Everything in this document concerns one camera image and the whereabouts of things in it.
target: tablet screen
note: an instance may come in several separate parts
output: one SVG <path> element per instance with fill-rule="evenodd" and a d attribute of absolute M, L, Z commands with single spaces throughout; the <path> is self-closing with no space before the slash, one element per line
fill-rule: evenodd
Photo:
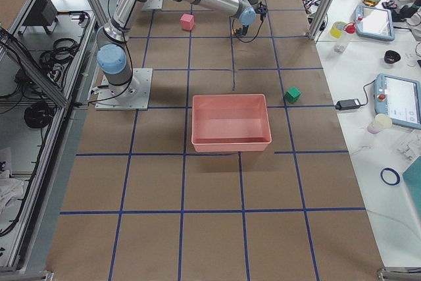
<path fill-rule="evenodd" d="M 362 31 L 390 36 L 390 21 L 386 10 L 363 7 Z"/>
<path fill-rule="evenodd" d="M 420 123 L 416 84 L 385 77 L 387 87 L 388 115 L 397 120 Z"/>

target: pink tray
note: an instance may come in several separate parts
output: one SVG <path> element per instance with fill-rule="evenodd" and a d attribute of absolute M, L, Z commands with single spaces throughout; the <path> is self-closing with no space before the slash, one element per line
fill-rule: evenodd
<path fill-rule="evenodd" d="M 264 95 L 195 95 L 191 126 L 198 152 L 262 151 L 272 141 Z"/>

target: tablet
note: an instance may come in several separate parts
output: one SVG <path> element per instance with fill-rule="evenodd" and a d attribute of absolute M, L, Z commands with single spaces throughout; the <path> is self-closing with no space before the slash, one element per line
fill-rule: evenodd
<path fill-rule="evenodd" d="M 416 80 L 379 74 L 374 82 L 376 113 L 390 116 L 394 124 L 421 130 L 420 98 Z"/>
<path fill-rule="evenodd" d="M 359 36 L 382 41 L 395 39 L 390 10 L 359 5 L 355 9 L 355 20 L 359 16 L 362 20 L 355 25 Z"/>

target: red cube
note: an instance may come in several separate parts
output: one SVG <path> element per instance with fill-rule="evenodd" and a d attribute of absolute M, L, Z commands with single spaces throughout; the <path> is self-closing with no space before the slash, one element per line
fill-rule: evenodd
<path fill-rule="evenodd" d="M 195 17 L 191 14 L 185 13 L 180 19 L 180 23 L 182 24 L 183 30 L 192 31 L 193 27 L 195 26 Z"/>

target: white table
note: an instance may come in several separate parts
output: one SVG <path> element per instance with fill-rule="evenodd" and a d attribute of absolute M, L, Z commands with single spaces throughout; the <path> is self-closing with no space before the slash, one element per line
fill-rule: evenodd
<path fill-rule="evenodd" d="M 335 21 L 350 21 L 360 0 L 334 0 L 329 23 L 317 43 L 324 72 L 334 102 L 359 98 L 365 102 L 363 85 L 379 73 L 421 81 L 421 68 L 416 63 L 416 41 L 409 31 L 396 30 L 395 41 L 382 42 L 357 35 L 343 54 L 333 50 L 335 38 L 329 30 Z M 385 51 L 392 49 L 402 59 L 385 64 Z M 358 110 L 337 112 L 351 155 L 364 204 L 385 267 L 421 267 L 421 220 L 414 208 L 407 187 L 388 186 L 380 179 L 385 167 L 401 176 L 411 162 L 395 150 L 396 143 L 412 130 L 393 126 L 379 134 L 370 134 L 366 127 L 374 118 L 373 85 L 367 87 L 369 103 Z"/>

